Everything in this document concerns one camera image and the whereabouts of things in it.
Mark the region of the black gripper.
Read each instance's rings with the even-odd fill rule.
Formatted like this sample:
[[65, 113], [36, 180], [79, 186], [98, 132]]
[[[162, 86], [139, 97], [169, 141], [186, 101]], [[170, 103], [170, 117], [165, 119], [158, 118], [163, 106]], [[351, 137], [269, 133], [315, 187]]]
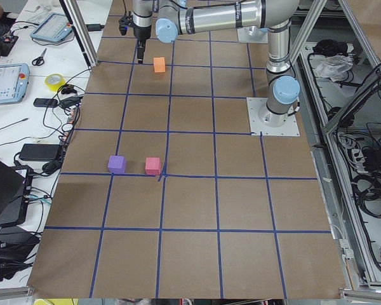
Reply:
[[145, 42], [150, 38], [151, 35], [151, 26], [141, 27], [134, 25], [134, 35], [137, 41], [137, 62], [142, 64], [144, 62], [145, 54]]

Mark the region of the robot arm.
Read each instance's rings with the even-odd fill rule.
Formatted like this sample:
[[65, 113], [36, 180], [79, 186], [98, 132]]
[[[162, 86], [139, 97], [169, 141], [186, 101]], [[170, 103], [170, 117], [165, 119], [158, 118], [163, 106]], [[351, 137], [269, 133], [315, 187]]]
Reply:
[[283, 126], [296, 113], [300, 85], [291, 75], [290, 25], [298, 1], [236, 1], [188, 6], [186, 1], [133, 1], [119, 21], [122, 35], [133, 29], [137, 60], [142, 63], [146, 42], [154, 31], [158, 40], [172, 43], [180, 35], [235, 29], [241, 43], [268, 46], [266, 75], [269, 98], [257, 114], [268, 127]]

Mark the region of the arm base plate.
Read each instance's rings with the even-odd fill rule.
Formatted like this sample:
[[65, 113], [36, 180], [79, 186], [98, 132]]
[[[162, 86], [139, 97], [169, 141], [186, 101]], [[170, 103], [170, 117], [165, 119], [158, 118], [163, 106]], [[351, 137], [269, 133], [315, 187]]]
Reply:
[[237, 38], [240, 43], [267, 44], [267, 28], [259, 29], [256, 26], [237, 29]]
[[250, 133], [253, 136], [299, 137], [296, 116], [290, 106], [286, 114], [274, 114], [267, 108], [267, 98], [246, 99]]

